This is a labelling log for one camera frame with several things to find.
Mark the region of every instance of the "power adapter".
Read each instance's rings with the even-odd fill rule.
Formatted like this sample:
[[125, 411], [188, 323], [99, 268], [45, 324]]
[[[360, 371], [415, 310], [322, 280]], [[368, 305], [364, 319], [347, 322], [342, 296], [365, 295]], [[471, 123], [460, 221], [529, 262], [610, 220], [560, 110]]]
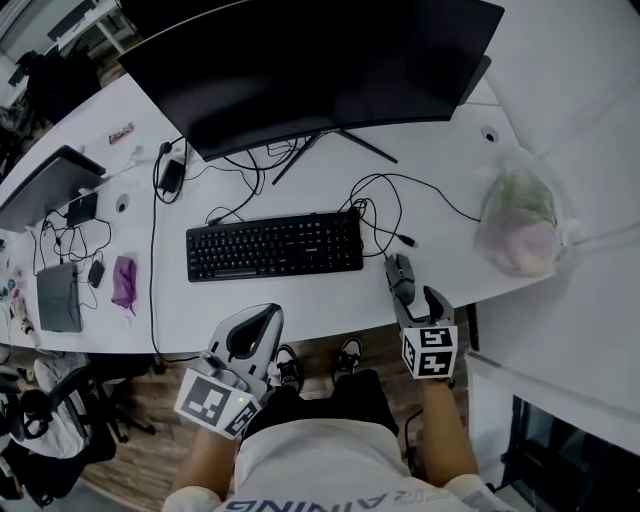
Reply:
[[158, 188], [169, 194], [175, 194], [184, 179], [185, 166], [176, 160], [169, 160], [158, 184]]
[[93, 192], [86, 196], [80, 196], [75, 201], [69, 203], [67, 211], [67, 227], [72, 228], [83, 222], [90, 221], [96, 217], [98, 207], [98, 194]]

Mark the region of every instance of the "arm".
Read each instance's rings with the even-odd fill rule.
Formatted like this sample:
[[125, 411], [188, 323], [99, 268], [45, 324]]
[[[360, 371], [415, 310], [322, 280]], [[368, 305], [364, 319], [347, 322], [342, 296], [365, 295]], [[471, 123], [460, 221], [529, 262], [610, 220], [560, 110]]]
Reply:
[[173, 491], [190, 486], [204, 487], [224, 501], [229, 492], [237, 447], [237, 441], [200, 428], [173, 483]]
[[425, 382], [422, 422], [423, 456], [430, 484], [444, 487], [457, 476], [478, 474], [453, 393], [445, 383]]

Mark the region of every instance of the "black keyboard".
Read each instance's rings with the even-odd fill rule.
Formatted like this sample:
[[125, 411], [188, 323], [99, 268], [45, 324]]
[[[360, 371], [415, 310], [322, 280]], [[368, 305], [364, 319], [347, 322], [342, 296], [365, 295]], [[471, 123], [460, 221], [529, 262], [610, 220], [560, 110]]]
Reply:
[[360, 217], [352, 208], [189, 229], [187, 266], [191, 282], [362, 270]]

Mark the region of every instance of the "white t-shirt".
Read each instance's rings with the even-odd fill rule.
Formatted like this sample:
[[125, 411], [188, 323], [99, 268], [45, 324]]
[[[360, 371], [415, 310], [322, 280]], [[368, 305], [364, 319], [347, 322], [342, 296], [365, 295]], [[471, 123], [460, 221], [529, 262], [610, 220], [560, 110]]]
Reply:
[[224, 504], [208, 489], [187, 487], [163, 512], [469, 512], [513, 510], [475, 475], [438, 489], [412, 478], [393, 434], [353, 420], [299, 420], [247, 439]]

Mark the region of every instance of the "office chair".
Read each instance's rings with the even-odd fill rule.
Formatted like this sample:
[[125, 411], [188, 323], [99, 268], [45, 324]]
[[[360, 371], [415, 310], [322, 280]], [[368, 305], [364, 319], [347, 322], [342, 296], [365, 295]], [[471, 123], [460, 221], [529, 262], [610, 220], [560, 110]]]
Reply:
[[[143, 426], [117, 408], [114, 396], [108, 396], [105, 385], [116, 379], [131, 380], [147, 373], [153, 363], [150, 355], [89, 354], [90, 363], [69, 373], [49, 393], [30, 390], [18, 400], [16, 384], [19, 374], [0, 366], [0, 393], [5, 393], [5, 417], [8, 430], [17, 440], [35, 439], [47, 432], [51, 413], [65, 404], [80, 435], [88, 437], [89, 444], [73, 458], [55, 459], [30, 452], [11, 442], [2, 453], [20, 483], [41, 507], [59, 499], [73, 488], [88, 464], [111, 460], [116, 453], [113, 436], [120, 443], [128, 437], [120, 433], [118, 422], [123, 422], [150, 435], [152, 426]], [[86, 414], [80, 414], [71, 395], [78, 393]]]
[[[99, 416], [99, 403], [95, 397], [83, 397], [89, 415]], [[78, 455], [69, 459], [56, 459], [34, 453], [13, 440], [2, 452], [2, 457], [18, 478], [31, 499], [41, 508], [53, 500], [64, 498], [89, 464], [113, 459], [116, 443], [104, 422], [91, 423], [91, 441]]]

